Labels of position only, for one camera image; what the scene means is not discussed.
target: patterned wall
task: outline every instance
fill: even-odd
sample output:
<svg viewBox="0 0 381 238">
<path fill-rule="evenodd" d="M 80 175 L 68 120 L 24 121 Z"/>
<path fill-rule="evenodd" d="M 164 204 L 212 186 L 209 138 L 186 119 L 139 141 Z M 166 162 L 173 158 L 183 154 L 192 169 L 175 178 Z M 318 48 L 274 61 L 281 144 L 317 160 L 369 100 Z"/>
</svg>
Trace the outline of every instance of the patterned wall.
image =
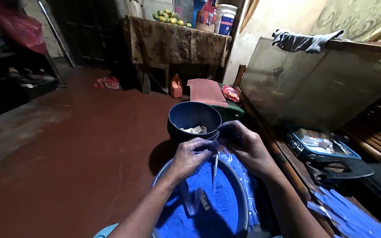
<svg viewBox="0 0 381 238">
<path fill-rule="evenodd" d="M 344 29 L 343 39 L 365 41 L 381 26 L 381 0 L 328 0 L 310 34 Z"/>
</svg>

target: dark blue bowl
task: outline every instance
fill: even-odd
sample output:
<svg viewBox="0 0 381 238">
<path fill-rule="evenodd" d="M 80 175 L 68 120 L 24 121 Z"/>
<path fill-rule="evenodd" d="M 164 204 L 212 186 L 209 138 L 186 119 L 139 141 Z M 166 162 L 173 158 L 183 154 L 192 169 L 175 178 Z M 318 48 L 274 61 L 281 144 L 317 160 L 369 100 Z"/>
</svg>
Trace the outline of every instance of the dark blue bowl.
<svg viewBox="0 0 381 238">
<path fill-rule="evenodd" d="M 157 181 L 161 178 L 161 176 L 167 171 L 167 169 L 172 164 L 173 159 L 170 159 L 158 172 L 158 174 L 155 176 L 154 181 L 152 181 L 151 187 L 153 187 Z M 245 238 L 248 234 L 248 225 L 249 225 L 249 210 L 248 210 L 248 204 L 247 204 L 247 198 L 246 198 L 246 192 L 243 189 L 243 186 L 241 184 L 241 181 L 239 180 L 239 177 L 236 175 L 236 173 L 233 171 L 233 169 L 228 165 L 226 162 L 224 162 L 222 159 L 219 159 L 219 163 L 217 165 L 217 168 L 220 169 L 224 175 L 227 177 L 227 180 L 229 180 L 230 185 L 233 188 L 233 191 L 236 195 L 236 201 L 237 201 L 237 229 L 236 229 L 236 235 L 235 238 Z M 158 229 L 155 228 L 152 232 L 152 238 L 160 238 L 160 235 L 158 234 Z"/>
<path fill-rule="evenodd" d="M 174 105 L 168 113 L 167 131 L 170 137 L 182 143 L 196 137 L 214 140 L 219 135 L 217 128 L 221 125 L 221 115 L 212 106 L 202 102 L 181 102 Z M 207 133 L 193 134 L 180 128 L 204 126 Z"/>
</svg>

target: orange jug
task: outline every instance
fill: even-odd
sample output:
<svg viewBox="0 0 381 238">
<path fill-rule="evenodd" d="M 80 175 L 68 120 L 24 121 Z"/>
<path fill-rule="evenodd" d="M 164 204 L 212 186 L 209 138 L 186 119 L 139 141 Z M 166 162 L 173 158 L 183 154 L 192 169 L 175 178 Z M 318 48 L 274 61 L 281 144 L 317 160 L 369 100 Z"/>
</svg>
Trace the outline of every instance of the orange jug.
<svg viewBox="0 0 381 238">
<path fill-rule="evenodd" d="M 170 84 L 170 95 L 173 98 L 179 98 L 182 96 L 182 92 L 182 81 L 180 80 L 179 75 L 176 74 L 172 79 L 172 83 Z"/>
</svg>

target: blue plastic crate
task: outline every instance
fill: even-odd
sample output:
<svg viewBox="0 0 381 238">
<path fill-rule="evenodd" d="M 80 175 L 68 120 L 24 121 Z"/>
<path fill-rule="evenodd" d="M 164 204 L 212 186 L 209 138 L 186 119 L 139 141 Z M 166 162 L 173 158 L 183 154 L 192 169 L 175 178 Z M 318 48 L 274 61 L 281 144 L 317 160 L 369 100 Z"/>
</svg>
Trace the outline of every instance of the blue plastic crate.
<svg viewBox="0 0 381 238">
<path fill-rule="evenodd" d="M 336 157 L 347 157 L 347 158 L 355 158 L 355 159 L 361 159 L 361 156 L 359 156 L 357 153 L 355 153 L 352 149 L 350 149 L 347 145 L 345 145 L 343 142 L 336 140 L 337 143 L 341 144 L 345 149 L 347 149 L 351 154 L 327 154 L 327 153 L 321 153 L 312 151 L 309 148 L 305 146 L 304 143 L 300 140 L 300 138 L 294 133 L 295 131 L 299 130 L 301 127 L 297 127 L 294 125 L 285 125 L 287 132 L 286 132 L 286 139 L 288 141 L 288 145 L 293 149 L 294 153 L 300 157 L 305 158 L 311 154 L 317 154 L 317 155 L 327 155 L 327 156 L 336 156 Z M 316 130 L 311 128 L 306 128 L 307 130 L 314 130 L 317 132 L 322 132 L 322 130 Z"/>
</svg>

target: wooden table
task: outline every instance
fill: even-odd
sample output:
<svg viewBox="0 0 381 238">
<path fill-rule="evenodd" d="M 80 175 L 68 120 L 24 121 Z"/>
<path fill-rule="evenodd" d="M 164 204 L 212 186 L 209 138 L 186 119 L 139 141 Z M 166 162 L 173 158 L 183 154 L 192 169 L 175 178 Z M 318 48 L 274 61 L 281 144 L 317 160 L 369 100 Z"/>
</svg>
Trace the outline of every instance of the wooden table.
<svg viewBox="0 0 381 238">
<path fill-rule="evenodd" d="M 208 74 L 214 78 L 217 67 L 224 67 L 231 41 L 230 36 L 133 16 L 126 16 L 123 31 L 145 94 L 150 93 L 151 67 L 166 71 L 165 84 L 160 85 L 164 91 L 171 64 L 208 64 Z"/>
</svg>

